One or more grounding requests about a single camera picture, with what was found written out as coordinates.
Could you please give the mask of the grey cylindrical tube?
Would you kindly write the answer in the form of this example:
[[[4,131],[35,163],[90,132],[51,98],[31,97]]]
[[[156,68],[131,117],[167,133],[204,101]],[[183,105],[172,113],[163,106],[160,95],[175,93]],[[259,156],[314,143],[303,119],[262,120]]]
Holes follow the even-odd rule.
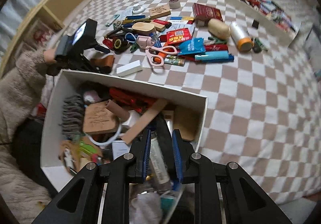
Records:
[[[160,193],[171,190],[170,177],[157,140],[156,132],[151,133],[150,161],[156,178],[156,189],[159,190]]]

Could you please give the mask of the black yellow tape measure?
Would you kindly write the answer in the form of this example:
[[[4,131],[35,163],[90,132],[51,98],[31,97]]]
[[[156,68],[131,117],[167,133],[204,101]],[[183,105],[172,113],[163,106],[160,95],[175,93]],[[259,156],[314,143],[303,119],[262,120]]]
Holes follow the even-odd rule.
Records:
[[[129,42],[124,37],[113,38],[113,51],[119,55],[125,52],[129,47]]]

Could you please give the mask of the white rectangular block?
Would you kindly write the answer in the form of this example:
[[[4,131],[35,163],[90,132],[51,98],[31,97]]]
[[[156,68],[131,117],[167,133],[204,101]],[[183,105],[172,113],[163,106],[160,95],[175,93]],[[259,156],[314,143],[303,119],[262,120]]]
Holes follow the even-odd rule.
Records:
[[[140,60],[128,63],[116,69],[116,75],[119,77],[125,77],[135,72],[142,71],[143,67]]]

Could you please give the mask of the engraved leather tile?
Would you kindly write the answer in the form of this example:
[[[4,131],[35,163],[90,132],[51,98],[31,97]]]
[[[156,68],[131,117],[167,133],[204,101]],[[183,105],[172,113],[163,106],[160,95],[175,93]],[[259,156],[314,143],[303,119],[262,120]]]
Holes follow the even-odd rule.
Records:
[[[105,134],[115,132],[118,118],[107,109],[107,101],[90,104],[85,109],[83,132],[87,134]]]

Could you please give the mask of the beige fleece sleeve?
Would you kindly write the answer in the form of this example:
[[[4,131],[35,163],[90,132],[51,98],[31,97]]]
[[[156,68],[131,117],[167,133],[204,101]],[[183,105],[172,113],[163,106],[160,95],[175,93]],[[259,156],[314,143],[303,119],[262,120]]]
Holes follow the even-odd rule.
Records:
[[[40,102],[55,50],[26,51],[1,78],[1,197],[18,223],[32,223],[51,201],[47,189],[27,177],[11,155],[18,126]]]

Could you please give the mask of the pink scissors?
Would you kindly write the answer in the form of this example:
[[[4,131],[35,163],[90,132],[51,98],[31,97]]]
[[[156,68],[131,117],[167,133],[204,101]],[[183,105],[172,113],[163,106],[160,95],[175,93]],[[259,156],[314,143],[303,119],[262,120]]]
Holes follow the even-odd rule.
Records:
[[[156,47],[155,42],[151,37],[139,35],[137,37],[137,44],[140,49],[144,50],[149,63],[153,67],[162,67],[164,65],[164,55],[177,55],[178,51],[174,46]]]

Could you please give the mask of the engraved wooden block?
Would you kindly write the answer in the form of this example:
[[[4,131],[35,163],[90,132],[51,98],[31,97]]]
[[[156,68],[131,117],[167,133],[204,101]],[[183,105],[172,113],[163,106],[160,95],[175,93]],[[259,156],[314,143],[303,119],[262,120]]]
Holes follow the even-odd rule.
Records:
[[[158,19],[163,16],[171,15],[171,10],[168,4],[150,8],[148,12],[151,19]]]

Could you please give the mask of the red printed packet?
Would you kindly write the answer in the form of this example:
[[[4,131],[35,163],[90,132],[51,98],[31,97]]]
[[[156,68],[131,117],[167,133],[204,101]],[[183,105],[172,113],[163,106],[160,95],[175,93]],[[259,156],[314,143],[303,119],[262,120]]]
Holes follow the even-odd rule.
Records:
[[[167,32],[167,44],[176,45],[192,39],[192,36],[187,28],[180,28]]]

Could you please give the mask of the brown tape roll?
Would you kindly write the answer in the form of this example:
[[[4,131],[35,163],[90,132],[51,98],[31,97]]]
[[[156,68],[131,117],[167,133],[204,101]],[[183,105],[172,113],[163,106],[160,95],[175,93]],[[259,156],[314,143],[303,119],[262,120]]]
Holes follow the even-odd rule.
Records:
[[[179,9],[181,7],[179,0],[169,0],[168,5],[170,9]]]

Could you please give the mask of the blue pouch packet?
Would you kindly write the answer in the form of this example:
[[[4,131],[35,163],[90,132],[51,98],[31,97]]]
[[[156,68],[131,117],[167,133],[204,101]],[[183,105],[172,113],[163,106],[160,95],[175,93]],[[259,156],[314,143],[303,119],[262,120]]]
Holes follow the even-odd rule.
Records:
[[[184,41],[179,45],[179,53],[177,55],[184,56],[203,54],[206,51],[203,42],[203,38],[193,38],[188,41]]]

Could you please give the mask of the dark red book box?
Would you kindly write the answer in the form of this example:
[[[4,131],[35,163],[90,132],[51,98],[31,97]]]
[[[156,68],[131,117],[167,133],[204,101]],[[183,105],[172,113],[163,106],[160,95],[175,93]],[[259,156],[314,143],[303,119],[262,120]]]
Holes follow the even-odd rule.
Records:
[[[211,19],[223,21],[221,11],[217,8],[194,3],[192,6],[195,23],[198,27],[207,26]]]

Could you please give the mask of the light blue tube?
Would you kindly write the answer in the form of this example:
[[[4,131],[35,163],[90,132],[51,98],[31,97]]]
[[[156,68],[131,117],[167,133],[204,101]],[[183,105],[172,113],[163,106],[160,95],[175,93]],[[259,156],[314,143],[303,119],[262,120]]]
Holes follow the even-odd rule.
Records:
[[[195,60],[201,61],[201,62],[216,62],[216,63],[233,62],[234,56],[226,50],[210,51],[210,52],[205,52],[202,55],[195,55]]]

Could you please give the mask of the beige oval wooden case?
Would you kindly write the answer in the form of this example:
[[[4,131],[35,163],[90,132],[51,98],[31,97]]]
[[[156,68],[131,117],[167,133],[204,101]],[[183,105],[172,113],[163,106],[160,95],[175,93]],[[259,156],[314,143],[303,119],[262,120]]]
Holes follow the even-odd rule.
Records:
[[[208,31],[219,39],[226,40],[230,37],[230,28],[223,21],[211,19],[208,21]]]

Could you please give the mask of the checkered bed sheet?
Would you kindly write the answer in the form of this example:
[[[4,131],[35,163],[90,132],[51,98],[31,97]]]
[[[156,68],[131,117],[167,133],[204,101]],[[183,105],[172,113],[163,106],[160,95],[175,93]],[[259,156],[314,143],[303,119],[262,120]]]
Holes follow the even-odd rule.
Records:
[[[145,8],[169,0],[92,0],[66,29],[72,34],[86,19],[98,23],[96,38],[108,32],[106,23],[117,12],[138,3]],[[236,22],[266,50],[240,53],[233,40],[231,63],[166,65],[152,69],[140,51],[116,57],[115,67],[139,60],[143,70],[132,79],[190,91],[208,98],[202,154],[217,163],[235,161],[277,203],[292,201],[320,191],[320,93],[302,42],[316,12],[305,2],[277,0],[290,14],[303,19],[298,39],[286,48],[252,19],[225,0],[179,0],[173,16],[191,16],[194,3],[218,8],[226,23]]]

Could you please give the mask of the white bottle orange cap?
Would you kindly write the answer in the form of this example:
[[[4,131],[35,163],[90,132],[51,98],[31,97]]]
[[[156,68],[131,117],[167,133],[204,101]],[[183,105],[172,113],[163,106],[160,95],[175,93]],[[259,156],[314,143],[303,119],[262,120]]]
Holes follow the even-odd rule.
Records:
[[[240,52],[248,52],[253,48],[254,42],[252,41],[252,37],[249,36],[245,29],[235,21],[229,25],[229,28],[231,37]]]

